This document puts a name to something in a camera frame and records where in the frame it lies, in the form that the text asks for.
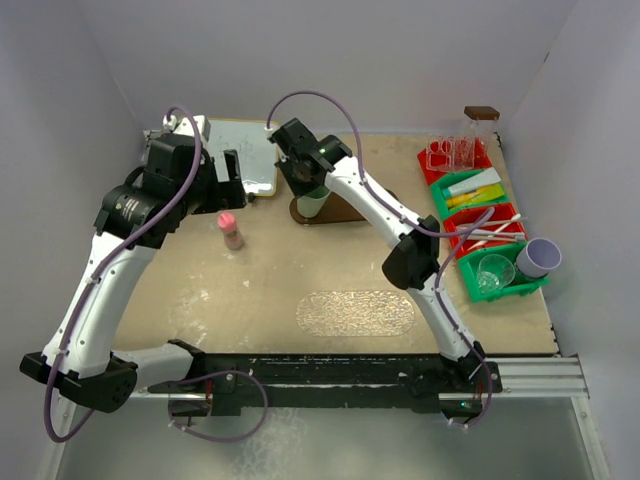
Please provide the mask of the white grey toothpaste tube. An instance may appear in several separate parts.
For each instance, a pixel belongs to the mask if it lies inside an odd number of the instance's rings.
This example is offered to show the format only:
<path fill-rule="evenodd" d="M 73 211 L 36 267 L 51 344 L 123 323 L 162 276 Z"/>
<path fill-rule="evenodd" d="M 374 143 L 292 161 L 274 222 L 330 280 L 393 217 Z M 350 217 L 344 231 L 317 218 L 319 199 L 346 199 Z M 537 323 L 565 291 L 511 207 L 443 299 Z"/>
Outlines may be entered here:
<path fill-rule="evenodd" d="M 457 197 L 501 182 L 501 177 L 493 168 L 450 174 L 442 185 L 442 193 L 446 199 Z"/>

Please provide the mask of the purple plastic cup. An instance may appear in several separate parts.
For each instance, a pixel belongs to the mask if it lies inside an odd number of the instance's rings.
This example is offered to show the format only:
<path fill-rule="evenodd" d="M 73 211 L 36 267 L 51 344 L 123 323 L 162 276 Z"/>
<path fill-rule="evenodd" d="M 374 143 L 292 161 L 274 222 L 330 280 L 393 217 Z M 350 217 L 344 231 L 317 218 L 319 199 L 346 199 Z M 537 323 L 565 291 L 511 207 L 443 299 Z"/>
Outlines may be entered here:
<path fill-rule="evenodd" d="M 541 278 L 560 266 L 559 247 L 546 238 L 534 238 L 526 243 L 516 257 L 515 265 L 527 277 Z"/>

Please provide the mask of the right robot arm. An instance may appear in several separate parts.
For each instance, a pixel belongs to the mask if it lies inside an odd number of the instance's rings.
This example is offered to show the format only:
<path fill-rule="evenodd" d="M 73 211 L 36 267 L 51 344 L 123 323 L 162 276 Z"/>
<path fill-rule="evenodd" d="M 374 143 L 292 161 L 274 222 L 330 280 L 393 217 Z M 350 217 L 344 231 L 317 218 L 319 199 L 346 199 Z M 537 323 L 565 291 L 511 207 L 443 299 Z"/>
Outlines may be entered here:
<path fill-rule="evenodd" d="M 445 233 L 438 221 L 401 204 L 336 136 L 319 140 L 297 118 L 266 131 L 282 153 L 276 166 L 296 198 L 324 186 L 380 233 L 390 248 L 382 265 L 385 278 L 418 306 L 436 340 L 446 383 L 456 391 L 469 390 L 480 379 L 486 355 L 444 288 L 438 259 Z"/>

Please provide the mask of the clear acrylic toothbrush holder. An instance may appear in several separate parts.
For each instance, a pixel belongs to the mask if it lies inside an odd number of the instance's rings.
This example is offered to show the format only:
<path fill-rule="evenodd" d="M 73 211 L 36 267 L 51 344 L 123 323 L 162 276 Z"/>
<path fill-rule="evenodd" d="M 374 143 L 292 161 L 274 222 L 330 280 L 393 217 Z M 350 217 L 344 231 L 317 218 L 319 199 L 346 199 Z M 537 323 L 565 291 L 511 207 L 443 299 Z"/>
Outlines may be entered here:
<path fill-rule="evenodd" d="M 436 136 L 427 146 L 430 170 L 455 173 L 474 168 L 474 139 L 471 136 Z"/>

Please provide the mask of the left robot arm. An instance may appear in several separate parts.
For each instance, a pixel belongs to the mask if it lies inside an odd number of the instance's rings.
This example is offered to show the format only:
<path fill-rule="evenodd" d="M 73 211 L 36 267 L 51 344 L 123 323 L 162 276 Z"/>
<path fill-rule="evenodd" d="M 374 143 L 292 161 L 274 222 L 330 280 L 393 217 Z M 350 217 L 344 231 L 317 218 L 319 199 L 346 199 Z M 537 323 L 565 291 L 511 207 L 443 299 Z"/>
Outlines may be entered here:
<path fill-rule="evenodd" d="M 58 331 L 40 352 L 26 354 L 23 374 L 55 387 L 68 400 L 103 413 L 119 409 L 141 388 L 173 382 L 184 392 L 202 387 L 204 353 L 181 340 L 146 350 L 115 351 L 112 344 L 142 273 L 190 214 L 245 206 L 238 154 L 224 151 L 228 180 L 201 153 L 185 195 L 195 153 L 191 136 L 165 133 L 151 140 L 145 165 L 109 191 L 94 226 L 89 260 Z"/>

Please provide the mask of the green plastic cup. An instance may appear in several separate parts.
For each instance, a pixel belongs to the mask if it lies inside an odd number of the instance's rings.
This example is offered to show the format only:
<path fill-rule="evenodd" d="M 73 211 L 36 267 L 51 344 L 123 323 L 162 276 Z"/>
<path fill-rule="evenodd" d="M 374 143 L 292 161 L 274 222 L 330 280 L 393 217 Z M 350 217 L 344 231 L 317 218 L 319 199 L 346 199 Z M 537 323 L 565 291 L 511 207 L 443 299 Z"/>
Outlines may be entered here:
<path fill-rule="evenodd" d="M 330 193 L 331 191 L 327 187 L 320 186 L 308 194 L 299 197 L 296 201 L 297 213 L 305 219 L 316 217 Z"/>

